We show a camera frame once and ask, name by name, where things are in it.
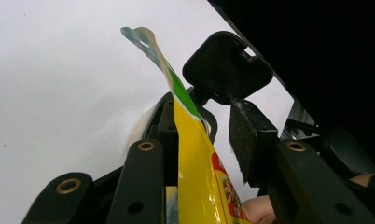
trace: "snack bag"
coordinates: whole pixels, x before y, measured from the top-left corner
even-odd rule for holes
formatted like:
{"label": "snack bag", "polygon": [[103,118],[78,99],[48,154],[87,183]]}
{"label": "snack bag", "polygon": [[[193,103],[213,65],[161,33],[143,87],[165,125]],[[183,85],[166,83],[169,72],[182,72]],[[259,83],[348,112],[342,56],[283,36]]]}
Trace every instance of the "snack bag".
{"label": "snack bag", "polygon": [[182,82],[145,27],[121,32],[164,73],[174,97],[179,135],[178,218],[181,224],[248,224],[242,203],[218,158],[201,116]]}

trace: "yellow package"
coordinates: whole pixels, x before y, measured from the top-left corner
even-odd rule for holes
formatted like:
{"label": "yellow package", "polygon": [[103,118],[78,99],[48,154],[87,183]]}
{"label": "yellow package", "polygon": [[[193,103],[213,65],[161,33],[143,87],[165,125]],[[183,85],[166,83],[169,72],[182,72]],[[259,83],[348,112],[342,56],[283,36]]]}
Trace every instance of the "yellow package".
{"label": "yellow package", "polygon": [[248,224],[242,203],[218,158],[201,116],[185,87],[147,28],[121,32],[166,76],[174,98],[174,121],[179,135],[178,218],[181,224]]}

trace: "white background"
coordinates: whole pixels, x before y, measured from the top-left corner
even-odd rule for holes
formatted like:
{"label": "white background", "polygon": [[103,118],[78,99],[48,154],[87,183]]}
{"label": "white background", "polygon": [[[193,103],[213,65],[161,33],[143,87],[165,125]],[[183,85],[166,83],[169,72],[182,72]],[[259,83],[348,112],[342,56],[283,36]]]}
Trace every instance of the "white background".
{"label": "white background", "polygon": [[[232,31],[206,1],[0,1],[0,224],[21,223],[59,175],[95,180],[121,166],[132,130],[169,91],[158,67],[120,33],[124,26],[152,30],[181,79],[209,35]],[[284,128],[293,99],[276,78],[247,99]],[[229,107],[206,108],[240,198],[255,197],[229,146]]]}

